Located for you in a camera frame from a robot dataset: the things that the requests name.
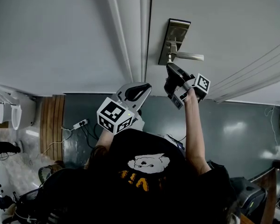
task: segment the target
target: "white wall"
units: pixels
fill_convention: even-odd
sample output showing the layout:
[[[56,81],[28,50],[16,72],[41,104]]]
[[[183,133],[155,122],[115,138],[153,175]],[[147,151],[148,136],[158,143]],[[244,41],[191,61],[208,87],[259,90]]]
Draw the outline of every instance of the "white wall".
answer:
[[[280,81],[229,101],[280,105]]]
[[[35,95],[130,82],[107,0],[0,0],[0,84]]]

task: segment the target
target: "white bear print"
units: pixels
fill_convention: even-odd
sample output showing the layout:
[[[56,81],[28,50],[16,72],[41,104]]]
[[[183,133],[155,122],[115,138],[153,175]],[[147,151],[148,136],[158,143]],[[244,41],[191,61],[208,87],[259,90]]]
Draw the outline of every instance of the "white bear print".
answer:
[[[148,154],[135,156],[135,160],[130,160],[127,164],[142,173],[154,174],[163,172],[169,163],[170,159],[163,154]]]

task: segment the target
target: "wooden pallet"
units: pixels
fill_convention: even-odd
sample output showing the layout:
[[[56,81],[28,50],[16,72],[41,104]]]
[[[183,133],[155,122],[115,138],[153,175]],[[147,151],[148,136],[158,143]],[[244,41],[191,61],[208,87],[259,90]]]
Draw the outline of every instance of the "wooden pallet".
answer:
[[[40,146],[41,153],[45,153],[50,159],[55,161],[63,160],[62,143],[63,130],[61,126],[63,124],[63,108],[64,108],[65,95],[53,95],[52,97],[45,97],[42,102],[42,114],[41,114],[41,135]]]

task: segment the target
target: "person's leg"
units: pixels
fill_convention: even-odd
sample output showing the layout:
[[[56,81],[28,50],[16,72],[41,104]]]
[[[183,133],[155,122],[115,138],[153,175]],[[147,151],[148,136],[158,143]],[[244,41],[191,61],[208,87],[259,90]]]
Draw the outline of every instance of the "person's leg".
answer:
[[[0,154],[1,153],[19,153],[21,149],[12,145],[9,142],[0,142]]]

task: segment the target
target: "white cube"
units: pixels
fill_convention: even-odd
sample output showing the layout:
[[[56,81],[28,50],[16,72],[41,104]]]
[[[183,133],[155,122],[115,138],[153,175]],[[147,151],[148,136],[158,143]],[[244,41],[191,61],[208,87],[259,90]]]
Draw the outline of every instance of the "white cube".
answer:
[[[113,134],[130,125],[135,114],[110,98],[106,98],[97,111],[98,124]]]

